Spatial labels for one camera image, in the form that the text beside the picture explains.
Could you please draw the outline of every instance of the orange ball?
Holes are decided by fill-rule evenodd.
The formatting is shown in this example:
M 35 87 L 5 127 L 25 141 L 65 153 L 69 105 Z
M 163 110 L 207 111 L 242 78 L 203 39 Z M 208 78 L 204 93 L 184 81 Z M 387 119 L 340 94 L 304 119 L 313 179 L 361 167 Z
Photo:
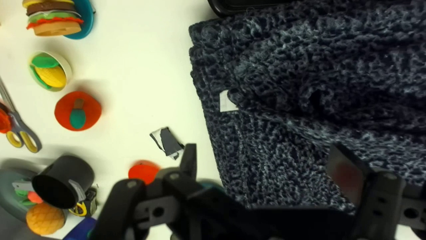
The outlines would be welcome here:
M 130 169 L 130 178 L 143 179 L 147 185 L 152 183 L 160 171 L 160 166 L 152 161 L 139 161 Z
M 37 234 L 53 234 L 66 225 L 66 214 L 62 209 L 43 202 L 29 210 L 27 225 Z

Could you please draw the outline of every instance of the white table surface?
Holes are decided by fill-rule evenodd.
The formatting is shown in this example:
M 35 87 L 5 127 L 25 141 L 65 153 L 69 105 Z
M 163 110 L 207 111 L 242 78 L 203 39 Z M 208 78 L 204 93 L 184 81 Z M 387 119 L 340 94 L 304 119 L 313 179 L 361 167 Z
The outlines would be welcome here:
M 22 1 L 0 0 L 0 75 L 22 117 L 45 143 L 34 154 L 15 149 L 0 135 L 0 162 L 23 158 L 50 163 L 63 153 L 79 154 L 96 171 L 103 203 L 135 161 L 179 163 L 150 137 L 151 131 L 171 126 L 183 142 L 198 142 L 199 177 L 219 179 L 190 61 L 188 26 L 215 17 L 208 1 L 94 0 L 94 6 L 94 31 L 75 41 L 37 37 L 26 29 Z M 65 90 L 49 91 L 31 78 L 27 62 L 38 50 L 59 53 L 72 63 L 75 75 Z M 92 129 L 76 133 L 58 123 L 54 109 L 61 97 L 79 87 L 99 98 L 103 115 Z M 154 230 L 151 238 L 168 237 L 167 230 Z

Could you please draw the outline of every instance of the yellow toy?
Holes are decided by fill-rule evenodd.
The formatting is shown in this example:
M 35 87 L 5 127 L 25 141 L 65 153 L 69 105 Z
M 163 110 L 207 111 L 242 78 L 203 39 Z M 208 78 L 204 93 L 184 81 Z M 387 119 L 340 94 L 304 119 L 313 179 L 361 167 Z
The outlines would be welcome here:
M 35 66 L 41 78 L 51 87 L 63 89 L 67 83 L 67 75 L 62 66 L 45 69 Z
M 66 225 L 66 214 L 62 209 L 43 202 L 29 210 L 27 225 L 37 234 L 53 234 Z

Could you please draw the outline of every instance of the clothing tag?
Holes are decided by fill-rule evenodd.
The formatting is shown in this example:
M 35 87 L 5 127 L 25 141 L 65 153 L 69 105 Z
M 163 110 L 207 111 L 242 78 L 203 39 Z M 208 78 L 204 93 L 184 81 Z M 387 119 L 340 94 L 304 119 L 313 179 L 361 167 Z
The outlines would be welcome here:
M 239 106 L 231 101 L 231 98 L 228 97 L 228 89 L 222 91 L 220 94 L 220 110 L 222 111 L 234 111 L 234 110 L 239 110 Z

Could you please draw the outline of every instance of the textured blanket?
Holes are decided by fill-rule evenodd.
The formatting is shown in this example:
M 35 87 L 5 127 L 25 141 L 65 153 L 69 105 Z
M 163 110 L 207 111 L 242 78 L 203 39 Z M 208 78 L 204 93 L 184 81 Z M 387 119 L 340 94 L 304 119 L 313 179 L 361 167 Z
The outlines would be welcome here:
M 353 209 L 325 171 L 337 141 L 424 183 L 424 0 L 297 0 L 196 23 L 191 35 L 219 169 L 244 205 Z M 239 110 L 220 110 L 224 90 Z

